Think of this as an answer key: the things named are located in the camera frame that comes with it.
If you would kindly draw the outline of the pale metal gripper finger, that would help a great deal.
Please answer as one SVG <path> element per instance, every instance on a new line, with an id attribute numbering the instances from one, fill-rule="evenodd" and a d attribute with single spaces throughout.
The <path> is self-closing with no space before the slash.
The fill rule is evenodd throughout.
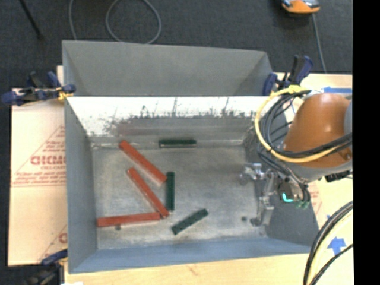
<path id="1" fill-rule="evenodd" d="M 271 216 L 274 211 L 274 206 L 270 203 L 269 197 L 259 197 L 256 216 L 250 219 L 253 226 L 268 226 Z"/>
<path id="2" fill-rule="evenodd" d="M 239 175 L 241 185 L 246 185 L 249 180 L 261 181 L 265 179 L 265 173 L 262 171 L 261 163 L 247 163 L 243 165 L 242 172 Z"/>

